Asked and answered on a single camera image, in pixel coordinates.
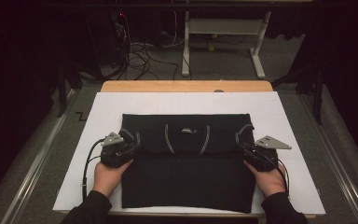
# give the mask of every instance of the table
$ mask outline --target table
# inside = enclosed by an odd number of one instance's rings
[[[271,135],[291,146],[279,150],[279,157],[289,170],[292,205],[307,217],[325,214],[310,172],[284,113],[277,92],[267,81],[108,81],[94,100],[68,172],[53,210],[68,212],[81,203],[81,179],[90,147],[110,132],[118,133],[123,113],[133,114],[238,114],[249,113],[255,126],[254,137]],[[97,146],[93,156],[101,153]],[[89,165],[88,190],[93,182]],[[194,216],[194,217],[263,217],[261,191],[256,188],[252,213],[190,207],[121,208],[121,186],[111,199],[110,213],[115,215]]]
[[[312,0],[227,0],[215,2],[311,2]],[[206,2],[205,0],[191,0],[191,2]],[[223,20],[223,19],[190,19],[190,13],[186,12],[185,17],[185,46],[182,60],[182,76],[187,77],[190,74],[190,49],[188,46],[190,34],[217,34],[217,35],[258,35],[257,43],[254,48],[250,48],[250,54],[257,77],[264,79],[266,77],[263,66],[261,65],[258,53],[263,43],[264,35],[269,24],[270,11],[260,20]]]

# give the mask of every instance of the white desk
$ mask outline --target white desk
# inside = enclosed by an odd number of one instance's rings
[[[271,135],[290,145],[291,150],[279,150],[290,175],[290,195],[294,208],[307,217],[325,214],[324,207],[313,184],[277,92],[99,92],[62,183],[53,210],[68,212],[81,204],[81,181],[86,158],[91,146],[109,133],[118,133],[121,115],[127,114],[240,114],[249,113],[255,126],[254,137]],[[93,156],[101,153],[97,146]],[[88,191],[92,188],[93,167],[89,165]],[[148,207],[121,208],[121,186],[111,199],[111,213],[159,216],[229,216],[262,217],[261,192],[256,189],[251,214],[207,208]]]

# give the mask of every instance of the metal desk leg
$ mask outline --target metal desk leg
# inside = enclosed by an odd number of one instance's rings
[[[267,26],[269,25],[269,16],[271,15],[271,12],[266,12],[266,15],[264,16],[264,22],[260,27],[260,32],[258,35],[257,45],[253,49],[250,49],[252,60],[255,65],[255,71],[257,72],[257,77],[260,79],[266,78],[266,75],[264,74],[263,67],[261,66],[260,58],[258,57],[258,52],[260,51],[261,44],[263,43],[264,35],[267,30]]]
[[[182,60],[182,76],[188,77],[190,75],[190,49],[188,47],[188,20],[190,13],[186,12],[186,20],[185,20],[185,48],[183,50],[183,60]]]

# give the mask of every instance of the forearm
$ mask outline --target forearm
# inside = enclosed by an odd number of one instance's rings
[[[92,190],[86,200],[72,209],[61,224],[104,224],[111,208],[112,205],[103,194]]]
[[[261,204],[266,212],[267,224],[306,224],[304,214],[298,213],[290,204],[287,194],[275,193]]]

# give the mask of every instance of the wire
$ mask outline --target wire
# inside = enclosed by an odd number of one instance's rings
[[[278,160],[278,162],[283,166],[284,171],[286,172],[287,191],[289,191],[289,188],[290,188],[289,172],[287,171],[286,166],[284,165],[284,163],[281,160]]]
[[[124,59],[124,60],[121,62],[121,64],[119,65],[119,67],[118,67],[115,71],[111,72],[111,73],[108,74],[108,75],[101,75],[101,76],[105,77],[105,78],[108,79],[108,80],[111,80],[111,79],[112,79],[111,77],[115,77],[115,76],[120,75],[120,74],[122,74],[123,72],[125,72],[125,71],[127,70],[127,67],[128,67],[128,62],[127,62],[127,60]],[[97,78],[97,77],[88,77],[88,76],[85,76],[85,75],[83,75],[83,74],[80,74],[80,77],[83,78],[83,79],[85,79],[85,80],[87,80],[87,81],[101,81],[100,78]]]
[[[118,12],[118,14],[124,18],[124,20],[126,21],[126,25],[127,25],[127,34],[128,34],[128,38],[129,38],[129,42],[130,42],[130,52],[131,52],[131,36],[130,36],[130,26],[129,26],[129,22],[127,20],[126,15],[124,15],[122,12]]]
[[[176,36],[177,36],[177,31],[178,31],[178,22],[177,22],[177,16],[176,16],[176,11],[173,12],[173,16],[175,17],[175,36],[173,38],[172,43],[169,46],[172,46],[175,41],[176,41]]]
[[[84,166],[84,173],[83,173],[83,182],[82,182],[82,196],[83,196],[83,202],[87,197],[87,169],[89,168],[89,163],[90,161],[94,160],[97,157],[94,157],[90,160],[92,151],[94,150],[94,148],[99,144],[103,142],[103,139],[98,140],[96,143],[94,143],[94,145],[91,147],[91,149],[89,150],[89,155],[87,157],[86,160],[86,165]]]
[[[145,74],[150,74],[154,76],[156,79],[160,80],[158,75],[150,71],[151,61],[156,63],[165,63],[165,64],[173,65],[174,70],[172,74],[172,80],[174,80],[174,76],[177,72],[179,64],[163,62],[153,58],[147,51],[148,44],[146,43],[132,43],[131,45],[132,45],[133,52],[131,53],[132,57],[129,59],[129,68],[141,71],[141,73],[138,74],[134,80],[139,80]],[[139,64],[135,64],[133,63],[134,60],[140,60],[142,62]]]

